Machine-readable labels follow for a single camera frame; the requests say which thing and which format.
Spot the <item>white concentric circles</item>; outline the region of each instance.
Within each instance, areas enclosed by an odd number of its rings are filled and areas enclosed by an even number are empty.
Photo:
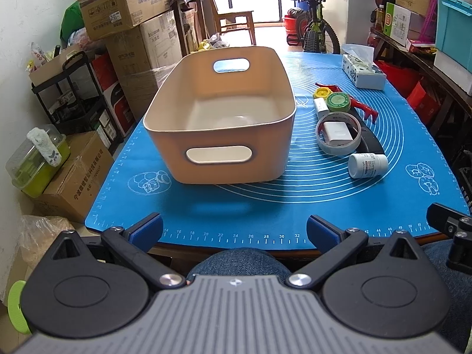
[[[367,89],[355,91],[339,66],[317,62],[316,68],[313,68],[308,62],[297,58],[285,58],[282,61],[295,96],[300,102],[304,102],[297,108],[285,173],[271,182],[217,186],[260,201],[317,203],[360,193],[387,176],[400,159],[404,134],[400,116],[384,92]],[[318,118],[312,101],[312,94],[317,89],[316,82],[336,84],[343,91],[351,91],[359,101],[379,112],[376,124],[372,124],[370,120],[366,124],[381,142],[389,159],[389,170],[382,177],[353,180],[348,173],[348,156],[328,156],[321,151],[315,138]]]

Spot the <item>jeans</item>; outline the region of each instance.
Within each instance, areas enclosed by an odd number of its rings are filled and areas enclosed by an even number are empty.
[[[472,325],[472,276],[446,267],[452,241],[440,241],[423,246],[434,267],[451,293],[451,309],[439,331],[462,353],[466,349]],[[291,273],[269,253],[252,248],[225,250],[195,266],[187,279],[194,275],[254,276],[277,275],[284,281]]]

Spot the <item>triangular hole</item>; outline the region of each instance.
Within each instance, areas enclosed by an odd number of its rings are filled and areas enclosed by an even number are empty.
[[[79,250],[74,241],[65,239],[56,250],[53,260],[63,260],[64,258],[78,257],[79,255]]]
[[[397,258],[405,258],[407,260],[418,259],[412,247],[410,246],[408,241],[404,238],[397,239],[395,246],[392,248],[390,252],[390,256],[397,257]]]

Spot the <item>white fuzzy cloth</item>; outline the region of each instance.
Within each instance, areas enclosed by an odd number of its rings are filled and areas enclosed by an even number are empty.
[[[49,165],[55,168],[60,165],[62,159],[60,152],[45,130],[33,128],[28,132],[27,138],[35,145]]]

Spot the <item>basket handle hole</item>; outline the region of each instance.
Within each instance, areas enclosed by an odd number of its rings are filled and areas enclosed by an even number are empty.
[[[213,64],[216,73],[244,72],[249,69],[249,61],[245,58],[231,58],[219,60]]]
[[[236,164],[248,161],[253,152],[247,146],[195,147],[187,150],[187,158],[194,164]]]

